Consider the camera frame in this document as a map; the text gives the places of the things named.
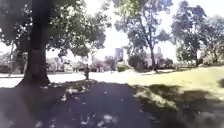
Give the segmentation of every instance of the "ground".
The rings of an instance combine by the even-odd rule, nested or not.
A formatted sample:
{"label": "ground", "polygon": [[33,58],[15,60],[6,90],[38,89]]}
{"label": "ground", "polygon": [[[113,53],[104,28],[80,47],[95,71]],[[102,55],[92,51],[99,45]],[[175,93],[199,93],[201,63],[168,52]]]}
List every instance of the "ground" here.
{"label": "ground", "polygon": [[[82,74],[49,77],[53,82],[84,78]],[[224,127],[224,67],[163,71],[159,74],[91,73],[90,78],[101,82],[52,84],[43,94],[36,89],[22,89],[22,94],[26,92],[22,97],[21,89],[1,89],[0,109],[16,108],[7,113],[7,117],[14,117],[14,123],[33,122],[39,128]],[[19,79],[0,78],[0,81],[13,83]],[[0,121],[7,122],[1,116],[2,112]]]}
{"label": "ground", "polygon": [[224,67],[143,74],[128,79],[157,128],[223,128]]}

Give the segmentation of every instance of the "shrub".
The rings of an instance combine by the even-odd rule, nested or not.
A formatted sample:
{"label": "shrub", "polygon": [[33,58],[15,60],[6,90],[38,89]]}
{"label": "shrub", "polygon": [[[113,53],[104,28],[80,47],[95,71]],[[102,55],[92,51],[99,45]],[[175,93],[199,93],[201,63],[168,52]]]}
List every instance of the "shrub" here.
{"label": "shrub", "polygon": [[128,59],[128,64],[134,69],[145,68],[145,56],[143,54],[136,54]]}
{"label": "shrub", "polygon": [[124,63],[117,65],[118,72],[123,72],[123,71],[125,71],[127,69],[129,69],[129,67],[126,64],[124,64]]}

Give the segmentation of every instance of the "tree trunk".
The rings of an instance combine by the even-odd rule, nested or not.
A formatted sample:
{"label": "tree trunk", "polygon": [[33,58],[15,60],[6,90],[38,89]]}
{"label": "tree trunk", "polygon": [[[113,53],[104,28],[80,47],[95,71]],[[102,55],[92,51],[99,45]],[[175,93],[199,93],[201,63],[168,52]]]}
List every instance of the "tree trunk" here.
{"label": "tree trunk", "polygon": [[155,61],[155,55],[154,55],[154,52],[153,52],[153,48],[152,47],[150,47],[150,51],[151,51],[151,60],[152,60],[152,70],[153,71],[157,71],[156,61]]}
{"label": "tree trunk", "polygon": [[217,63],[218,62],[218,55],[216,54],[216,51],[213,51],[214,54],[214,59],[213,59],[213,63]]}
{"label": "tree trunk", "polygon": [[32,2],[33,28],[30,35],[28,64],[19,86],[40,87],[50,83],[46,69],[46,43],[52,5],[52,0],[33,0]]}

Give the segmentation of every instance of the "bush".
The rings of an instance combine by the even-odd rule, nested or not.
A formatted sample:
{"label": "bush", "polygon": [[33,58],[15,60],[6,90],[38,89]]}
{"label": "bush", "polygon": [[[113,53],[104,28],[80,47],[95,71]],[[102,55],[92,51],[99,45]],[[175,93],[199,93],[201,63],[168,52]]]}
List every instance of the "bush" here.
{"label": "bush", "polygon": [[0,65],[0,73],[10,73],[11,69],[7,65]]}
{"label": "bush", "polygon": [[129,69],[129,67],[126,65],[126,64],[118,64],[117,65],[117,70],[118,70],[118,72],[123,72],[123,71],[125,71],[125,70],[127,70],[127,69]]}
{"label": "bush", "polygon": [[146,67],[145,56],[142,54],[133,55],[128,59],[128,64],[134,69],[144,69]]}

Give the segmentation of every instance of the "grass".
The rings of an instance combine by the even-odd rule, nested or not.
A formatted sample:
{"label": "grass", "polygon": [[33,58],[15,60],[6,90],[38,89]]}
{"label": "grass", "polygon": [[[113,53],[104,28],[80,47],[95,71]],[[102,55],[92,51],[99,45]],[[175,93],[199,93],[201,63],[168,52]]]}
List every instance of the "grass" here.
{"label": "grass", "polygon": [[221,128],[224,67],[129,78],[143,111],[157,128]]}
{"label": "grass", "polygon": [[130,85],[179,85],[181,90],[204,90],[224,99],[220,81],[224,79],[224,67],[198,68],[183,72],[144,75],[129,78]]}

